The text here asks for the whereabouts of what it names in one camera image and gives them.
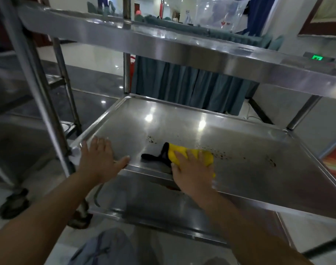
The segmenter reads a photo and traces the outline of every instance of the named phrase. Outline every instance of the person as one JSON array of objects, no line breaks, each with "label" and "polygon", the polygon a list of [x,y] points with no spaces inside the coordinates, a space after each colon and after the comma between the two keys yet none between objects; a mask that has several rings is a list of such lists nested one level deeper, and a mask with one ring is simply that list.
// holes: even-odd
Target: person
[{"label": "person", "polygon": [[[130,159],[126,156],[114,162],[110,141],[103,138],[93,138],[89,148],[83,142],[81,151],[80,164],[74,174],[0,230],[0,265],[44,264],[89,191],[116,177]],[[187,151],[187,159],[179,152],[175,154],[180,167],[171,166],[174,181],[182,192],[205,210],[211,223],[230,242],[239,263],[312,264],[284,241],[245,219],[233,203],[212,188],[213,167],[204,166],[202,153],[198,159],[190,151]],[[122,231],[116,229],[90,240],[74,254],[70,264],[138,263],[130,242]]]}]

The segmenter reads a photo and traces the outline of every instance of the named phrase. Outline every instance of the stainless steel cart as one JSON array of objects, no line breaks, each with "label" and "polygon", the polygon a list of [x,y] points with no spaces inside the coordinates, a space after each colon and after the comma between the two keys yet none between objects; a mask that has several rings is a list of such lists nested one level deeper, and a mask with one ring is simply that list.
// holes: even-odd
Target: stainless steel cart
[{"label": "stainless steel cart", "polygon": [[[164,142],[215,155],[216,189],[246,217],[292,245],[277,212],[336,222],[336,178],[293,132],[322,96],[336,98],[336,64],[187,35],[130,20],[0,0],[0,11],[65,174],[82,140],[108,137],[116,157],[130,155],[121,177],[87,198],[89,212],[195,240],[228,246],[205,214],[176,191],[170,168],[141,160]],[[124,95],[71,145],[56,118],[48,82],[29,31],[124,52]],[[130,54],[311,93],[287,129],[129,93]]]}]

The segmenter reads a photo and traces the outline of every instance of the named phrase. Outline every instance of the microfiber cloth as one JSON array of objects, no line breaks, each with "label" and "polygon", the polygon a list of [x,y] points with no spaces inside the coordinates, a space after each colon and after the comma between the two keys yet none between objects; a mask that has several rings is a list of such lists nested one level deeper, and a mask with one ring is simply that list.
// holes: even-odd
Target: microfiber cloth
[{"label": "microfiber cloth", "polygon": [[[161,154],[159,156],[154,156],[152,154],[144,153],[141,155],[141,158],[147,161],[159,161],[159,162],[166,164],[169,167],[172,162],[175,163],[177,166],[179,166],[179,160],[176,158],[174,151],[180,152],[182,155],[185,156],[185,158],[187,158],[186,150],[188,150],[188,148],[183,147],[183,146],[177,146],[177,145],[166,142],[164,143],[163,148],[161,150]],[[198,150],[198,149],[189,149],[189,150],[195,156],[195,158],[198,158],[198,153],[201,150]],[[211,152],[202,151],[202,154],[204,156],[205,166],[209,166],[213,164],[213,155]]]}]

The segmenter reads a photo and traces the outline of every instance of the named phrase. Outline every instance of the hand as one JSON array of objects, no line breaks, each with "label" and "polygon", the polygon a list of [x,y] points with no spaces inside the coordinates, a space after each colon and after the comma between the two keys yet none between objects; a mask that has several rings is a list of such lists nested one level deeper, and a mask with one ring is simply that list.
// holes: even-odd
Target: hand
[{"label": "hand", "polygon": [[81,153],[78,173],[96,177],[98,179],[97,184],[105,183],[116,177],[130,160],[129,156],[125,156],[114,163],[111,143],[104,138],[94,137],[90,148],[87,147],[86,141],[83,141]]},{"label": "hand", "polygon": [[213,166],[206,167],[203,164],[201,151],[198,154],[198,159],[190,150],[186,151],[188,159],[178,151],[174,153],[179,160],[180,168],[174,163],[171,164],[173,179],[182,192],[195,200],[199,195],[212,190]]}]

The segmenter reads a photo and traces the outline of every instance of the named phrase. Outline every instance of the framed picture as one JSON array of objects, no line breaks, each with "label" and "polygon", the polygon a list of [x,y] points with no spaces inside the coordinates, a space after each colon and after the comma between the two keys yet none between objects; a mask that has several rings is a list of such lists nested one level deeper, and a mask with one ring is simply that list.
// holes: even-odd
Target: framed picture
[{"label": "framed picture", "polygon": [[299,35],[336,36],[336,0],[318,0]]}]

